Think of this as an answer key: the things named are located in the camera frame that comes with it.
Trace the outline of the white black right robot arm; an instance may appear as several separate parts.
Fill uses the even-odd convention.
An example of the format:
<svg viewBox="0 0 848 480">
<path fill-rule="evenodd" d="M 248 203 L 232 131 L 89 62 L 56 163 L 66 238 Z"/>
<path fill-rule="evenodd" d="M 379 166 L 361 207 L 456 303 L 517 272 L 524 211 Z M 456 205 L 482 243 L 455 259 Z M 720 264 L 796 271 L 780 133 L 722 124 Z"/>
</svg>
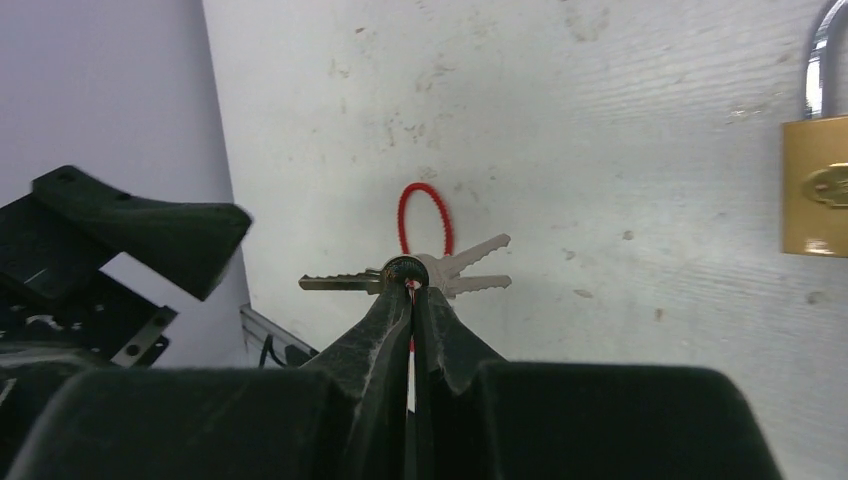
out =
<svg viewBox="0 0 848 480">
<path fill-rule="evenodd" d="M 107 275 L 125 253 L 199 300 L 251 225 L 230 203 L 136 197 L 71 166 L 1 210 L 5 479 L 777 479 L 742 393 L 698 367 L 512 362 L 450 299 L 506 247 L 400 255 L 305 290 L 364 317 L 301 363 L 157 369 L 174 312 Z"/>
</svg>

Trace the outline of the brass padlock with key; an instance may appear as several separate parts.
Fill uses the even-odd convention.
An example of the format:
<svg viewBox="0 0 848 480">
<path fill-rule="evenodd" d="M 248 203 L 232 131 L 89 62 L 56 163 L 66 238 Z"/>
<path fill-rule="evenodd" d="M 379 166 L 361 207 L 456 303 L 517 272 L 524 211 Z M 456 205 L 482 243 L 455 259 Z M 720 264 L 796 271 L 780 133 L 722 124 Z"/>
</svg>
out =
<svg viewBox="0 0 848 480">
<path fill-rule="evenodd" d="M 801 78 L 802 117 L 782 125 L 784 253 L 847 256 L 847 116 L 832 102 L 847 3 L 828 1 L 812 24 Z"/>
</svg>

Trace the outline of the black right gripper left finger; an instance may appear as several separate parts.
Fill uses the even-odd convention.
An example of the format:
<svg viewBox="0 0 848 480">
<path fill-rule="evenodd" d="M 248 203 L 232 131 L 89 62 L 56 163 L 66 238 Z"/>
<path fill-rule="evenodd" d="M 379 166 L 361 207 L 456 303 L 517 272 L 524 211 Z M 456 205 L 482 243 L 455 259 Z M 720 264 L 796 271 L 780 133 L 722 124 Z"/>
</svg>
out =
<svg viewBox="0 0 848 480">
<path fill-rule="evenodd" d="M 99 368 L 35 420 L 11 479 L 400 479 L 412 305 L 387 287 L 299 368 Z"/>
</svg>

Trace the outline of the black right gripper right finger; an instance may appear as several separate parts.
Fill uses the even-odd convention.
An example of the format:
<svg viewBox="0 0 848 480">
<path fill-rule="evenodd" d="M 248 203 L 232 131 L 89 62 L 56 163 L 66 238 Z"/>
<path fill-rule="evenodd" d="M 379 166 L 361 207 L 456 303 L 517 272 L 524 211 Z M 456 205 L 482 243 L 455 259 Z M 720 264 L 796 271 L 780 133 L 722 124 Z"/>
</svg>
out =
<svg viewBox="0 0 848 480">
<path fill-rule="evenodd" d="M 702 367 L 509 361 L 418 290 L 421 479 L 777 479 L 742 392 Z"/>
</svg>

